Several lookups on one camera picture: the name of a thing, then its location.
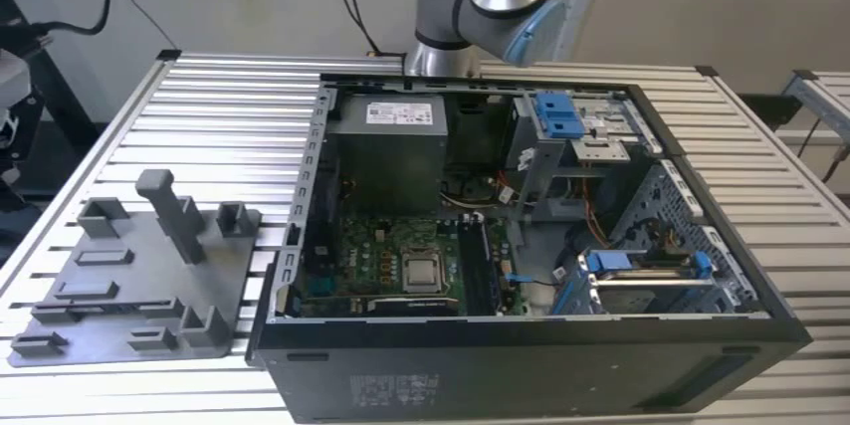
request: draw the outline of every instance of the white wall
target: white wall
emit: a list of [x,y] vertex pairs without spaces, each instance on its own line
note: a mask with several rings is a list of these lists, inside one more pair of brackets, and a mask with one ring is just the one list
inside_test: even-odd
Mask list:
[[[102,0],[16,0],[31,21],[92,25]],[[192,51],[296,56],[359,56],[368,45],[342,0],[139,0],[178,42]],[[403,51],[414,40],[416,0],[360,0],[379,46]],[[103,34],[58,33],[50,47],[63,75],[98,120],[108,120],[151,66],[164,38],[130,0],[115,0]]]
[[850,0],[594,0],[579,62],[713,65],[739,92],[850,71]]

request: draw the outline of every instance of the motherboard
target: motherboard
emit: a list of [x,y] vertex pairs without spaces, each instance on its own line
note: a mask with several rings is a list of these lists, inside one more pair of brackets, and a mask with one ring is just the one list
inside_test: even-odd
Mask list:
[[503,221],[477,226],[453,219],[344,216],[334,268],[307,276],[303,315],[522,314],[521,285],[507,280],[514,264]]

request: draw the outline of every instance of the blue latch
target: blue latch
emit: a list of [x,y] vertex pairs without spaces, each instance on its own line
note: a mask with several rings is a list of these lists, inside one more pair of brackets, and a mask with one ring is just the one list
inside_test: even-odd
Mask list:
[[594,251],[587,255],[587,270],[591,273],[634,269],[629,254],[623,251]]
[[582,117],[565,92],[538,92],[534,107],[550,138],[578,139],[585,136]]
[[703,251],[694,253],[694,265],[697,266],[697,277],[706,279],[711,277],[711,258]]

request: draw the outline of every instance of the metal frame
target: metal frame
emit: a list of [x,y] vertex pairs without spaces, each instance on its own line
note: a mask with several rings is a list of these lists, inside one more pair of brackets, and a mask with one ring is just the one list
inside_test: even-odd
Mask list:
[[[176,61],[156,63],[0,270],[0,353],[8,350],[8,337],[23,330],[27,304],[44,297],[51,275],[71,254],[68,247],[80,229],[67,222],[74,221],[83,199],[107,193],[140,201],[126,184],[139,175],[143,164],[171,164],[192,174],[194,181],[176,183],[175,188],[200,198],[202,208],[203,198],[211,201],[220,195],[219,200],[232,199],[236,191],[264,213],[240,309],[244,338],[236,340],[234,354],[215,360],[47,367],[24,372],[0,360],[0,394],[6,398],[0,416],[40,416],[60,424],[91,423],[98,418],[94,415],[104,413],[115,414],[110,420],[123,423],[154,419],[287,420],[286,404],[267,373],[247,368],[242,354],[262,276],[284,236],[292,172],[302,158],[298,138],[307,130],[319,73],[394,74],[399,67],[398,59],[208,54],[183,54]],[[795,423],[801,415],[807,415],[811,424],[846,423],[850,214],[835,205],[835,197],[818,186],[817,178],[734,94],[694,68],[545,64],[518,70],[485,63],[483,75],[490,79],[641,85],[682,144],[686,161],[817,339],[793,360],[775,365],[698,415],[611,417],[609,423],[646,423],[658,418],[697,425],[749,425],[759,418]],[[777,185],[793,187],[798,194],[777,199],[767,194]],[[775,237],[765,231],[777,233]],[[790,247],[789,238],[794,240]],[[48,393],[51,400],[44,399]]]
[[850,74],[795,71],[782,94],[794,95],[850,143]]

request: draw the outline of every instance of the cable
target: cable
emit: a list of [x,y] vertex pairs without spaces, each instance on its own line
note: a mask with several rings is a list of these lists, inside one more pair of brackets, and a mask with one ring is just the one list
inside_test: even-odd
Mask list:
[[833,164],[829,165],[829,169],[826,170],[826,174],[823,175],[823,179],[821,179],[821,182],[826,183],[830,180],[833,174],[835,173],[835,169],[838,169],[838,163],[841,163],[839,159],[833,160]]
[[102,9],[102,18],[94,27],[86,28],[72,25],[67,22],[39,22],[32,24],[32,27],[36,29],[40,35],[47,35],[50,32],[55,30],[66,30],[68,32],[74,32],[79,35],[94,36],[100,34],[104,31],[104,27],[107,27],[107,20],[110,20],[110,7],[112,5],[112,0],[104,0],[104,8]]
[[809,130],[809,134],[806,134],[806,139],[802,140],[802,144],[799,145],[799,151],[797,151],[798,158],[802,158],[802,152],[806,150],[806,146],[809,145],[809,140],[811,139],[814,130],[818,129],[818,124],[821,124],[821,118],[814,121],[814,124],[811,125],[811,129]]
[[462,200],[457,200],[454,198],[451,198],[446,193],[443,193],[441,191],[439,196],[442,197],[442,199],[445,199],[449,203],[454,204],[455,206],[459,206],[463,209],[482,209],[482,208],[493,208],[495,206],[499,206],[502,203],[469,203],[465,202]]
[[599,220],[597,219],[597,214],[594,213],[594,209],[590,202],[590,193],[587,191],[587,178],[582,178],[582,186],[585,189],[585,216],[587,221],[587,228],[590,229],[594,238],[599,241],[599,244],[603,248],[609,248],[611,244],[603,239],[605,234],[602,232],[602,227],[599,226]]
[[164,36],[164,39],[168,41],[168,43],[171,44],[171,47],[174,49],[176,49],[176,42],[171,39],[171,37],[168,36],[168,34],[164,32],[164,30],[162,29],[162,26],[159,25],[159,23],[156,22],[156,20],[154,19],[154,17],[150,15],[150,13],[147,12],[147,10],[142,7],[142,5],[139,4],[139,2],[136,0],[131,0],[131,3],[136,6],[136,8],[139,9],[139,11],[142,12],[142,14],[144,15],[144,17],[150,20],[150,22],[152,23],[152,25],[156,27],[156,29],[159,30],[159,32],[162,33],[162,35]]
[[537,279],[531,278],[530,276],[521,276],[519,274],[514,274],[514,273],[507,273],[505,275],[505,279],[507,281],[514,281],[517,283],[523,283],[523,284],[539,284],[541,286],[549,286],[550,288],[557,288],[558,286],[561,286],[557,283],[546,283],[543,281],[538,281]]
[[372,48],[375,53],[378,55],[380,55],[383,53],[382,49],[378,48],[378,44],[372,40],[372,37],[370,36],[370,32],[367,32],[367,28],[363,25],[363,21],[359,19],[359,16],[356,16],[355,12],[351,10],[351,5],[348,4],[348,0],[343,0],[343,3],[346,4],[346,10],[348,11],[348,16],[351,17],[351,20],[355,21],[355,25],[358,25],[358,27],[360,28],[360,32],[363,32],[363,36],[367,38],[367,42],[370,43],[370,47]]

